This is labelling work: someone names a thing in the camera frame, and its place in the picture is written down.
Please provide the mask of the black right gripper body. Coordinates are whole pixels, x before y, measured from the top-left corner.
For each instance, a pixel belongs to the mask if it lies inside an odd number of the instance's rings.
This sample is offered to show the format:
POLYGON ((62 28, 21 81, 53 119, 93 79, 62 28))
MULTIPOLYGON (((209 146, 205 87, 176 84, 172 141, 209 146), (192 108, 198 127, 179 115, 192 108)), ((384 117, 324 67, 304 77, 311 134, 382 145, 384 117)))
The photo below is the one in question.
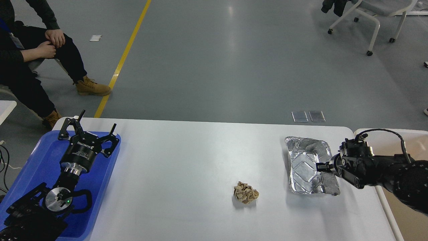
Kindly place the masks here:
POLYGON ((366 185, 384 187, 384 163, 385 156, 374 155, 367 142, 345 139, 330 161, 330 171, 358 189, 366 185))

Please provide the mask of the person's upper hand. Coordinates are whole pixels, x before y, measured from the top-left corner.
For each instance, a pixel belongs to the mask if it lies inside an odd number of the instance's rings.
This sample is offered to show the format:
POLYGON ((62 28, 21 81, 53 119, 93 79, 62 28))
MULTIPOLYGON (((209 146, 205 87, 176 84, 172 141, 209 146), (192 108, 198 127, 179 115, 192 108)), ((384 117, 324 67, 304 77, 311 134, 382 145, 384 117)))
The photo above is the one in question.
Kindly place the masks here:
POLYGON ((61 29, 48 29, 45 32, 45 37, 55 48, 60 48, 66 43, 64 32, 61 29))

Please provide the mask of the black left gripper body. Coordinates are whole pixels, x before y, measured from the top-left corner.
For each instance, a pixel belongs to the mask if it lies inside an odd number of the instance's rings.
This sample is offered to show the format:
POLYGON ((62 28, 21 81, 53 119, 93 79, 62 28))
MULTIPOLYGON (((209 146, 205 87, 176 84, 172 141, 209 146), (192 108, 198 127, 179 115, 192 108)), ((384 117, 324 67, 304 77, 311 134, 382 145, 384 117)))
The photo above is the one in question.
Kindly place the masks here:
POLYGON ((73 136, 61 132, 60 140, 69 141, 69 146, 60 160, 61 171, 72 174, 89 173, 96 157, 101 154, 109 158, 120 142, 115 132, 101 137, 89 132, 73 136))

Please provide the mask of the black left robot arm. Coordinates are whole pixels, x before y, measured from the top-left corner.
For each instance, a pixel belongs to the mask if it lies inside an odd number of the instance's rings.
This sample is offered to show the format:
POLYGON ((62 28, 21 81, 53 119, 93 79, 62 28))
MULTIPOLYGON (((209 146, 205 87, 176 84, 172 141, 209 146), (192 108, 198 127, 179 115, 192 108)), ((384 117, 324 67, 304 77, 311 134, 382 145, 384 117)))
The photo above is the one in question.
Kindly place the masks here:
POLYGON ((84 241, 120 149, 110 132, 84 131, 83 113, 39 140, 1 202, 2 241, 84 241))

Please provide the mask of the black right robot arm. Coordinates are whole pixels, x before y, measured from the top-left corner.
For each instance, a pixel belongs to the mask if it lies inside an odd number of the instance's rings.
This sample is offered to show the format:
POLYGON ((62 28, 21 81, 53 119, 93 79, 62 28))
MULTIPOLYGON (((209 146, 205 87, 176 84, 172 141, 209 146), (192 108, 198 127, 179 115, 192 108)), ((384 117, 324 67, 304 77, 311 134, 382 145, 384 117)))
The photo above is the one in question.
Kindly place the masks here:
POLYGON ((339 153, 325 163, 317 163, 317 171, 333 173, 358 189, 381 186, 411 209, 428 212, 428 171, 426 160, 414 160, 406 150, 403 137, 402 154, 374 155, 365 139, 368 130, 345 139, 339 153))

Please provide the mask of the person's lower hand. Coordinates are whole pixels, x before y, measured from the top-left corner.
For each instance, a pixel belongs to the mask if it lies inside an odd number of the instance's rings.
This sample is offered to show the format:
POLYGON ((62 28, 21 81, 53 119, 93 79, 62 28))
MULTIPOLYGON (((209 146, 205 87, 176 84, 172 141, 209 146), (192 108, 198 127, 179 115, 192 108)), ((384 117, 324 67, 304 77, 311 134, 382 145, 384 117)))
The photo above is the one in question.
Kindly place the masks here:
POLYGON ((50 41, 41 43, 36 49, 36 58, 50 59, 56 55, 56 48, 50 41))

